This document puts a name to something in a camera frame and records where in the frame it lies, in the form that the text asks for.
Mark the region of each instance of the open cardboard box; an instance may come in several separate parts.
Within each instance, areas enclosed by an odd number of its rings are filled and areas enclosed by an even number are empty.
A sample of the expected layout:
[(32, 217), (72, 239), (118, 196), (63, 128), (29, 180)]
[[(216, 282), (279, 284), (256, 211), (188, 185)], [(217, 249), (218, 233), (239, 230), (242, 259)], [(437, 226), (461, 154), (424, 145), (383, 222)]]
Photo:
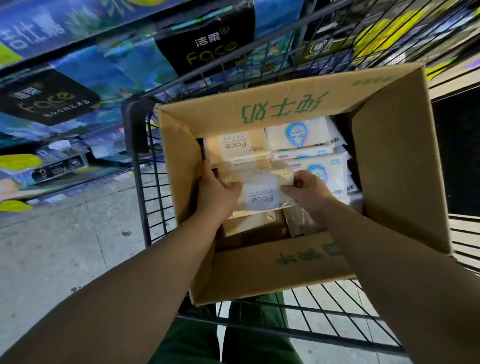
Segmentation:
[[(451, 253), (444, 185), (422, 64), (296, 79), (157, 109), (175, 214), (195, 210), (196, 138), (349, 112), (368, 216)], [(216, 252), (190, 288), (195, 305), (281, 291), (354, 273), (328, 232)]]

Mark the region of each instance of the tiled floor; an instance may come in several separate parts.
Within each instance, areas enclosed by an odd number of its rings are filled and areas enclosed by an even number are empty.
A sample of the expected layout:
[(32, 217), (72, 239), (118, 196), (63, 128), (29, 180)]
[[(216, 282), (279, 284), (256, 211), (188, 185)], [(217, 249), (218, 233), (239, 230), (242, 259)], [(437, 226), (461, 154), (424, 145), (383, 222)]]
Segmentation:
[[(171, 205), (168, 197), (163, 202), (164, 206)], [(171, 209), (166, 214), (166, 218), (172, 216)], [(173, 228), (174, 219), (168, 222), (168, 229)], [(456, 234), (454, 240), (472, 239), (461, 236), (461, 232)], [(0, 220), (0, 353), (71, 292), (143, 247), (133, 178), (89, 190), (42, 210), (33, 209)], [(363, 306), (369, 314), (376, 315), (363, 291), (351, 281), (309, 289), (323, 309), (362, 314)], [(286, 291), (284, 296), (286, 304), (298, 306), (298, 300), (303, 307), (318, 307), (306, 288)], [(228, 303), (225, 303), (220, 315), (227, 314)], [(311, 312), (305, 312), (304, 317), (298, 310), (287, 310), (287, 316), (291, 328), (308, 329), (306, 319), (313, 332), (335, 334), (333, 325), (343, 337), (395, 343), (371, 319), (350, 320), (345, 316)], [(224, 328), (219, 327), (218, 332), (222, 340)], [(406, 357), (298, 339), (292, 339), (292, 343), (305, 364), (410, 363)]]

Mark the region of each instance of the person's left hand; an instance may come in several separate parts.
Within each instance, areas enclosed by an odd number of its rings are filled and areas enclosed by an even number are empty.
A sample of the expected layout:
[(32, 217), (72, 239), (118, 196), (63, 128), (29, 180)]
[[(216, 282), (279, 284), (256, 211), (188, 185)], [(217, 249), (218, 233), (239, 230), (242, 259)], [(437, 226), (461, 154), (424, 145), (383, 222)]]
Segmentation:
[(210, 163), (204, 160), (202, 163), (202, 176), (199, 182), (196, 213), (205, 214), (213, 219), (218, 226), (230, 217), (237, 205), (242, 185), (233, 184), (224, 187), (215, 178)]

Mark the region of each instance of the forearm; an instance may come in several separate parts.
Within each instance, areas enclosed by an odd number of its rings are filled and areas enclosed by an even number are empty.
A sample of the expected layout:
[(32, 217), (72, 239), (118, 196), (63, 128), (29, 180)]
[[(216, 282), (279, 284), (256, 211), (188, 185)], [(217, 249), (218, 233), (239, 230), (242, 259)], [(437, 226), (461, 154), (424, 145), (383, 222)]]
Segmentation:
[(480, 315), (480, 280), (473, 273), (336, 200), (325, 203), (330, 234), (414, 361), (466, 363), (478, 355), (471, 333), (480, 325), (471, 318)]
[(149, 249), (63, 301), (0, 363), (147, 363), (218, 226), (205, 214), (195, 214)]

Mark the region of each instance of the leg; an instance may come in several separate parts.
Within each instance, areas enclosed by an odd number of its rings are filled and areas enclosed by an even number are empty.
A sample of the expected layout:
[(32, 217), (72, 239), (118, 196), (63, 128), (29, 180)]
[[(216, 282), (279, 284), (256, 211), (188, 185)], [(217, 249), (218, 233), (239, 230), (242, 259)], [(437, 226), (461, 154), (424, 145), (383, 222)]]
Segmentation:
[[(258, 302), (258, 297), (247, 298)], [(262, 303), (284, 304), (283, 293), (260, 296)], [(229, 320), (271, 328), (288, 328), (285, 309), (278, 306), (232, 302)], [(227, 364), (302, 364), (286, 336), (264, 334), (252, 330), (227, 328), (223, 344), (223, 363)]]
[[(188, 313), (215, 317), (214, 304), (192, 306)], [(219, 364), (220, 349), (216, 325), (175, 318), (148, 364)]]

